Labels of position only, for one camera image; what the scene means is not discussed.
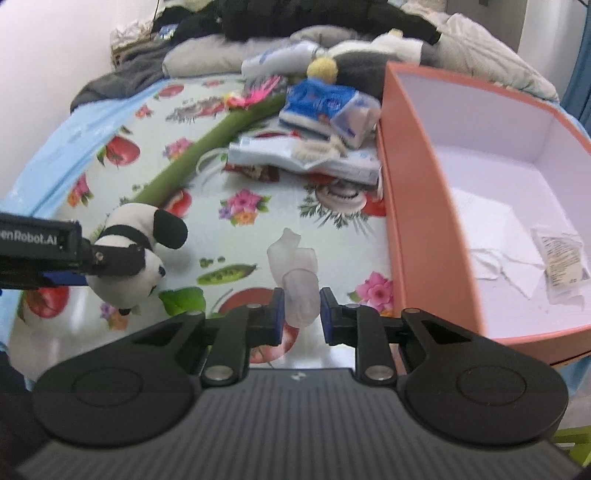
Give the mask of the panda plush toy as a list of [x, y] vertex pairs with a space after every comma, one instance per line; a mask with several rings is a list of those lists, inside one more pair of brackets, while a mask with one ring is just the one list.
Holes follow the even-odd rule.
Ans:
[[97, 266], [85, 276], [87, 285], [121, 315], [127, 315], [166, 275], [155, 247], [178, 250], [187, 238], [188, 228], [181, 218], [147, 204], [124, 204], [107, 217], [93, 243]]

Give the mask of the translucent white silicone piece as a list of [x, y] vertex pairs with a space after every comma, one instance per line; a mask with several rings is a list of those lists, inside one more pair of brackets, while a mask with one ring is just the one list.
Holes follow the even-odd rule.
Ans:
[[284, 319], [291, 327], [307, 328], [321, 312], [318, 257], [313, 248], [301, 248], [301, 236], [284, 228], [279, 240], [266, 250], [270, 273], [284, 293]]

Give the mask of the clear printed plastic packet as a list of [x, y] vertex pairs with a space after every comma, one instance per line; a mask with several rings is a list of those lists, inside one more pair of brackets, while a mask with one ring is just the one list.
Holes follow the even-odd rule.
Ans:
[[582, 297], [590, 286], [590, 266], [582, 237], [543, 225], [532, 227], [531, 235], [544, 261], [549, 302], [566, 304]]

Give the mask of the light blue bed sheet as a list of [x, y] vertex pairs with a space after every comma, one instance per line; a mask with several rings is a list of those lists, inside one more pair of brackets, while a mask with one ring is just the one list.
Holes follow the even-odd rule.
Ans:
[[[27, 164], [1, 202], [6, 214], [76, 221], [95, 240], [110, 213], [139, 193], [169, 165], [165, 145], [176, 131], [167, 115], [180, 99], [165, 100], [161, 80], [126, 100], [103, 100], [78, 107]], [[80, 284], [70, 289], [57, 314], [43, 317], [21, 300], [21, 292], [1, 296], [1, 348], [24, 347], [30, 333], [67, 337], [89, 346], [121, 337], [132, 321], [109, 326], [102, 300]]]

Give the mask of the long green plush stem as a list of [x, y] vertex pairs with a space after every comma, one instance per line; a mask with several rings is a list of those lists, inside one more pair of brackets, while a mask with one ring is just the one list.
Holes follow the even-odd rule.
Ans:
[[276, 94], [246, 109], [235, 109], [226, 114], [214, 128], [170, 163], [149, 184], [139, 191], [131, 203], [161, 206], [173, 193], [197, 175], [197, 163], [208, 152], [229, 145], [231, 140], [247, 128], [280, 112], [286, 101], [284, 93]]

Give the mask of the orange storage box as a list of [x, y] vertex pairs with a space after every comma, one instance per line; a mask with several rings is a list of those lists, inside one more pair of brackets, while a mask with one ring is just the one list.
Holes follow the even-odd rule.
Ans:
[[590, 141], [559, 109], [389, 64], [378, 149], [394, 306], [549, 364], [590, 352]]

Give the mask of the dark grey towel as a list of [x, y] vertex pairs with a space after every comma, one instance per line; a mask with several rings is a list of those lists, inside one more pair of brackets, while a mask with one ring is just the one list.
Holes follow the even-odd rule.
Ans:
[[130, 98], [162, 80], [162, 62], [171, 49], [168, 42], [152, 42], [130, 50], [112, 72], [90, 81], [78, 92], [70, 112], [97, 101]]

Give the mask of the blue tissue pack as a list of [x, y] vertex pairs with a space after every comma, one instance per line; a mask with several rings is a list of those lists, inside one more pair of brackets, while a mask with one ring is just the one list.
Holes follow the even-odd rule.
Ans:
[[353, 87], [307, 78], [287, 90], [279, 119], [325, 137], [338, 136], [359, 149], [378, 124], [381, 103]]

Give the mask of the grey white penguin plush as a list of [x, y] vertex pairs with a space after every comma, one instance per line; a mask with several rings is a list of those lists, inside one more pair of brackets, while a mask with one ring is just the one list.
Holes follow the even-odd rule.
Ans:
[[382, 101], [389, 62], [438, 67], [436, 45], [391, 31], [372, 41], [346, 40], [315, 58], [307, 77], [331, 85], [353, 87]]

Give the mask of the black clothing pile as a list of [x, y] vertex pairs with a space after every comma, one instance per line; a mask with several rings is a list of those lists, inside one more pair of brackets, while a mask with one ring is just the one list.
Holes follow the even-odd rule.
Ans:
[[222, 34], [230, 41], [288, 37], [312, 26], [337, 26], [363, 35], [379, 36], [392, 29], [430, 45], [440, 39], [428, 20], [404, 12], [387, 1], [250, 0], [211, 1], [197, 12], [181, 6], [156, 17], [154, 33], [174, 25], [172, 41]]

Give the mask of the grey quilt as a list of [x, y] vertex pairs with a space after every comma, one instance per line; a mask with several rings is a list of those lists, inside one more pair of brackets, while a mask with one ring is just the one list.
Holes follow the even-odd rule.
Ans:
[[418, 2], [212, 1], [183, 20], [169, 78], [239, 73], [311, 77], [383, 95], [390, 62], [474, 77], [547, 101], [555, 86], [486, 28]]

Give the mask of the blue curtain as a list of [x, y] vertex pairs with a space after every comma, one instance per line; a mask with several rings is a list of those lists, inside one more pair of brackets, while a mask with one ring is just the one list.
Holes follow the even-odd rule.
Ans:
[[562, 107], [580, 122], [587, 133], [590, 133], [590, 69], [590, 23], [587, 22], [577, 61], [561, 102]]

